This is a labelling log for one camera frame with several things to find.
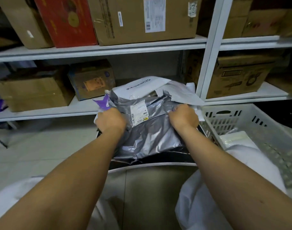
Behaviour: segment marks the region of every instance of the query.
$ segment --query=forearm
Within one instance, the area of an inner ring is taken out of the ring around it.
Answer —
[[[121,135],[106,130],[67,158],[0,219],[0,229],[85,229]]]
[[[292,229],[292,200],[193,127],[178,131],[235,229]]]

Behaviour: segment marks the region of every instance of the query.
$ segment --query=small white sticker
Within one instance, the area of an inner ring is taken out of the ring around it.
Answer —
[[[123,26],[123,19],[121,18],[121,12],[118,11],[118,20],[119,20],[119,25],[122,27]]]
[[[166,0],[144,0],[145,32],[165,31]]]
[[[189,9],[188,9],[187,15],[190,18],[194,18],[194,17],[196,17],[196,13],[197,13],[197,1],[189,2]]]
[[[31,32],[29,30],[27,30],[27,33],[30,36],[30,38],[34,38],[34,36],[31,34]]]
[[[130,106],[130,111],[133,127],[148,120],[149,114],[145,104],[145,100],[133,106]]]

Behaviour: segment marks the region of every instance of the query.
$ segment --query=shelf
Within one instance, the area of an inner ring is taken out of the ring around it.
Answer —
[[[174,51],[205,48],[207,38],[195,38],[157,42],[131,43],[112,46],[83,46],[67,48],[27,49],[23,46],[0,52],[0,62],[74,58],[157,51]]]
[[[9,108],[7,108],[3,112],[0,112],[0,122],[26,119],[57,118],[66,116],[95,115],[98,113],[99,107],[93,101],[93,99],[102,100],[103,96],[83,101],[78,101],[77,98],[74,97],[69,106],[40,110],[11,112]]]
[[[292,99],[288,93],[267,83],[263,82],[256,92],[243,93],[225,97],[209,98],[205,100],[205,105],[221,105],[233,103],[245,103],[256,101],[274,101]]]
[[[292,37],[280,38],[280,36],[278,35],[272,35],[260,37],[223,39],[220,51],[261,48],[288,48],[288,47],[292,47]]]

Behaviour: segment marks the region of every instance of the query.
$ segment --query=gray plastic package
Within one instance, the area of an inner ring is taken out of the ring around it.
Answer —
[[[148,119],[134,126],[131,108],[140,102],[144,102],[143,100],[147,107]],[[127,100],[117,97],[111,91],[109,106],[116,107],[127,120],[125,133],[118,144],[119,147],[113,159],[133,163],[138,159],[184,146],[180,136],[172,127],[167,114],[177,105],[179,103],[171,101],[168,93],[164,93],[162,97]]]

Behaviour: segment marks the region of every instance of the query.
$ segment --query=hand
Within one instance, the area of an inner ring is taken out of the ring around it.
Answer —
[[[107,129],[121,130],[123,133],[126,128],[126,120],[116,108],[98,113],[95,123],[102,133]]]
[[[168,115],[171,125],[178,133],[187,127],[197,128],[199,125],[198,116],[187,104],[178,105],[176,110],[169,112]]]

